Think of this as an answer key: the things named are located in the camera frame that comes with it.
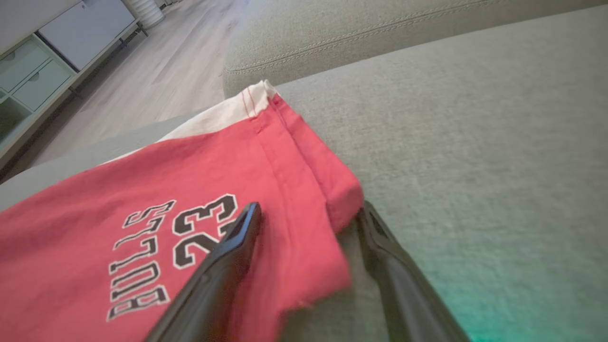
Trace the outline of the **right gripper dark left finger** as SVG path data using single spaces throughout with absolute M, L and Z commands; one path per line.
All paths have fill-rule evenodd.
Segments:
M 249 203 L 145 338 L 146 342 L 226 342 L 239 284 L 252 264 L 260 203 Z

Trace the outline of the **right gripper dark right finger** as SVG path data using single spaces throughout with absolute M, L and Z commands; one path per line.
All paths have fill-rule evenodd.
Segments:
M 456 318 L 369 201 L 357 214 L 366 271 L 380 291 L 391 342 L 468 342 Z

